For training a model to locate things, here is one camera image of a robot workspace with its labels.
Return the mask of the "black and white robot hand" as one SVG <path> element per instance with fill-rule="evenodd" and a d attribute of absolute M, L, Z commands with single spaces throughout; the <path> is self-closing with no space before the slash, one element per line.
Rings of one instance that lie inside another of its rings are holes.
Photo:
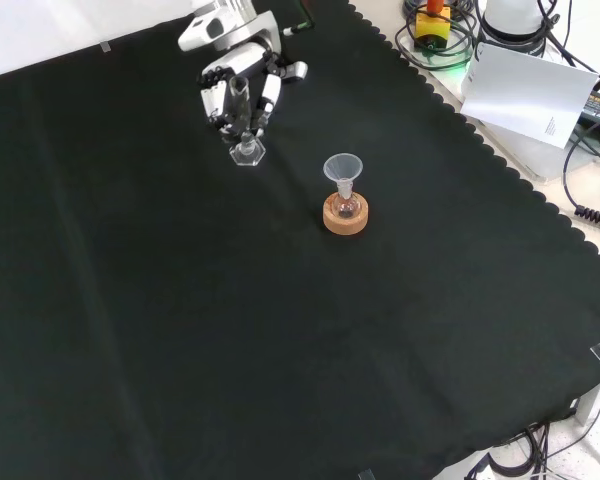
<path fill-rule="evenodd" d="M 208 65 L 198 79 L 206 120 L 228 145 L 236 145 L 245 134 L 264 135 L 282 86 L 306 78 L 308 65 L 289 63 L 264 45 L 250 41 Z M 251 108 L 249 78 L 264 76 L 264 86 Z"/>

